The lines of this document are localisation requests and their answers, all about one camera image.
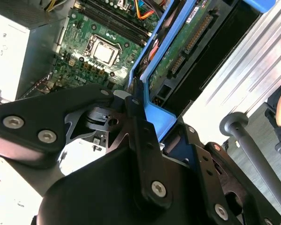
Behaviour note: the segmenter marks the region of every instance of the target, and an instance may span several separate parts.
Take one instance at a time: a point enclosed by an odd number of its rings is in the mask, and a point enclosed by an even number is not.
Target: motherboard
[[[150,93],[157,92],[166,78],[175,78],[184,61],[191,56],[192,49],[196,47],[196,43],[213,19],[213,16],[207,12],[210,2],[211,0],[200,1],[190,13],[184,26],[149,78]],[[166,98],[168,93],[169,90],[163,88],[159,96]],[[153,102],[161,105],[162,100],[155,98]]]
[[[150,11],[137,1],[140,12]],[[135,2],[84,0],[69,12],[51,73],[22,98],[98,83],[125,90],[129,72],[159,18],[139,19]]]

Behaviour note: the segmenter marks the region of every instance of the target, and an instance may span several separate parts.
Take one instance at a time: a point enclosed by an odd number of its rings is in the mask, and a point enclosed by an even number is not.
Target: metal arm
[[[244,129],[247,124],[248,117],[241,112],[235,112],[229,114],[221,121],[220,130],[224,135],[234,136],[237,139],[262,180],[281,206],[281,181],[257,144]]]
[[[0,156],[48,168],[67,143],[108,132],[108,154],[57,181],[37,225],[281,224],[221,147],[203,146],[179,122],[163,156],[141,98],[120,99],[93,84],[0,105]]]

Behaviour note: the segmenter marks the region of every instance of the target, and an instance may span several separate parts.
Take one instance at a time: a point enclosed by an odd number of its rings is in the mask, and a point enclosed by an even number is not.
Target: black metal bracket
[[[207,143],[205,149],[213,159],[221,187],[234,215],[238,218],[242,217],[246,225],[269,224],[266,223],[268,220],[272,224],[281,225],[279,213],[229,157],[227,152],[214,142]]]
[[[150,203],[167,209],[173,196],[154,126],[146,120],[143,105],[139,100],[128,96],[125,99],[125,107],[127,118],[123,128],[117,134],[108,134],[107,151],[128,145],[132,150],[133,181],[138,205],[147,208],[147,203]],[[157,192],[153,191],[155,181],[162,184]]]
[[[96,106],[109,106],[113,99],[109,90],[94,84],[0,105],[0,156],[38,168],[53,166],[66,143],[79,137],[72,134],[82,114]],[[9,116],[20,120],[4,123]],[[56,140],[41,141],[42,130],[52,131]]]
[[[163,143],[168,157],[187,163],[196,172],[211,221],[219,225],[281,224],[279,213],[224,149],[214,142],[204,146],[194,128],[181,118]]]
[[[97,84],[0,105],[0,156],[34,168],[52,167],[66,144],[96,130],[108,132],[107,152],[123,145],[132,150],[138,203],[169,208],[172,191],[141,100],[121,99]]]

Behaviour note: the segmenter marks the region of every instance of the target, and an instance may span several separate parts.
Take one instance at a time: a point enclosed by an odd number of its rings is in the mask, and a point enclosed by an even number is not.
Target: circuit board
[[[37,90],[46,94],[90,83],[124,90],[141,50],[139,45],[73,9],[53,74]]]
[[[206,15],[203,22],[201,22],[202,29],[199,29],[195,34],[193,34],[197,24],[204,17],[210,2],[211,0],[205,0],[201,3],[201,5],[195,6],[177,37],[173,41],[172,45],[169,47],[163,59],[160,61],[155,71],[150,76],[148,83],[150,92],[156,91],[161,86],[164,79],[167,78],[167,76],[173,76],[173,74],[177,72],[182,62],[185,60],[183,54],[180,54],[181,50],[188,54],[202,34],[204,28],[212,19],[211,16]]]

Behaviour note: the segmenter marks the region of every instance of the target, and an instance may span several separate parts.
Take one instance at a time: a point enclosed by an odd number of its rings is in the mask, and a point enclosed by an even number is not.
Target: blue plastic bracket
[[[146,117],[149,122],[154,124],[157,138],[159,141],[165,136],[165,134],[169,131],[169,129],[175,124],[176,116],[174,114],[164,110],[163,108],[158,107],[157,105],[153,104],[150,101],[148,80],[149,80],[149,77],[151,76],[151,74],[153,73],[154,69],[158,65],[159,61],[162,59],[163,55],[169,48],[171,42],[173,41],[175,36],[178,34],[178,32],[181,29],[181,27],[183,26],[183,24],[185,23],[195,2],[196,2],[196,0],[187,0],[186,1],[180,14],[178,15],[177,19],[175,20],[174,24],[172,25],[171,29],[169,30],[166,38],[164,39],[163,43],[157,50],[154,58],[149,63],[148,67],[146,68],[146,70],[144,71],[142,76],[140,77],[140,79],[144,83],[144,108],[145,108],[145,112],[146,112]],[[145,46],[145,48],[141,52],[139,58],[137,59],[136,63],[134,64],[132,70],[130,71],[129,85],[132,82],[133,72],[136,68],[136,65],[139,64],[140,60],[142,59],[143,55],[145,54],[150,43],[152,41],[154,41],[153,38],[154,38],[155,34],[157,33],[159,27],[162,25],[166,15],[168,14],[172,3],[173,3],[173,1],[171,1],[171,4],[169,5],[168,9],[163,14],[158,25],[156,26],[155,30],[153,31],[153,34],[148,41],[148,44]]]

